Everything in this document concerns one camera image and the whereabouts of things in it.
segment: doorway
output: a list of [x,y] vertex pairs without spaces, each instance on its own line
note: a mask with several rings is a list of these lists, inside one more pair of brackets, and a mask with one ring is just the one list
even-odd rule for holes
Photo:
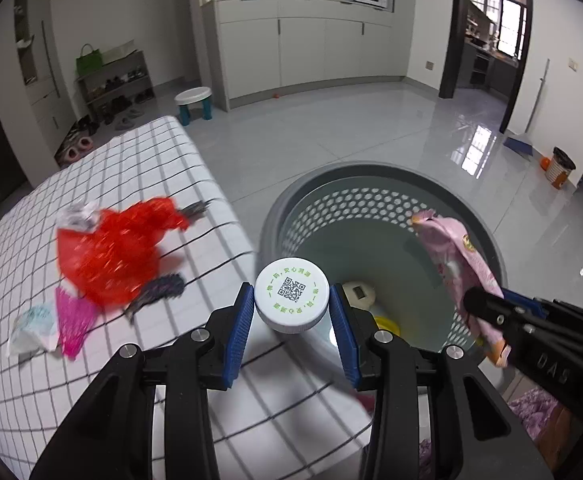
[[457,89],[491,94],[503,104],[496,106],[502,133],[523,79],[532,7],[532,0],[453,0],[439,97],[450,99]]

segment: checkered tablecloth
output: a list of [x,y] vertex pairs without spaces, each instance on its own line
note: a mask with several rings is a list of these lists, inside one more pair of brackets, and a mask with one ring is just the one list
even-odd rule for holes
[[[146,306],[130,325],[120,311],[98,319],[76,360],[38,352],[6,357],[14,318],[54,300],[60,284],[56,215],[72,202],[123,209],[155,196],[180,207],[210,200],[207,215],[159,245],[163,272],[180,272],[180,298]],[[89,382],[127,342],[154,348],[204,324],[254,282],[255,254],[196,146],[172,117],[116,137],[25,197],[0,222],[0,456],[27,479],[54,431]],[[165,478],[164,388],[156,392],[153,476]],[[314,375],[254,314],[238,380],[209,392],[212,433],[224,479],[309,478],[369,440],[369,417],[351,396]]]

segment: white plastic stool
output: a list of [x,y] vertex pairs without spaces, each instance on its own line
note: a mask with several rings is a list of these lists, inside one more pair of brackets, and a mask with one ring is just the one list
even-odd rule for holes
[[209,121],[212,118],[212,90],[206,86],[199,86],[198,88],[191,88],[180,92],[174,101],[180,108],[180,122],[183,126],[189,124],[189,108],[187,105],[192,103],[197,103],[198,101],[203,102],[203,119]]

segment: white stool seat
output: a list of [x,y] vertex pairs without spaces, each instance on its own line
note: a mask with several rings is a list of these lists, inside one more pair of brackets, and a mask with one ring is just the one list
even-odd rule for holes
[[210,88],[199,86],[198,88],[191,88],[184,92],[180,92],[180,94],[174,97],[174,101],[176,101],[176,104],[179,106],[190,105],[191,103],[202,101],[210,95],[212,95],[212,90]]

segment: pink snack wrapper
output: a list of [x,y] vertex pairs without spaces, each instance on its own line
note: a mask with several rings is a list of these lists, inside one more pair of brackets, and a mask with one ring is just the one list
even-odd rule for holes
[[74,298],[62,287],[56,288],[56,312],[63,354],[74,360],[98,317],[98,307],[87,298]]
[[494,365],[506,367],[510,347],[506,345],[503,333],[487,321],[470,316],[462,304],[465,292],[472,286],[482,286],[499,297],[503,297],[503,292],[491,269],[469,240],[465,226],[454,218],[434,217],[434,214],[430,209],[412,217],[418,239],[438,268],[456,311],[476,342],[483,346],[485,354]]

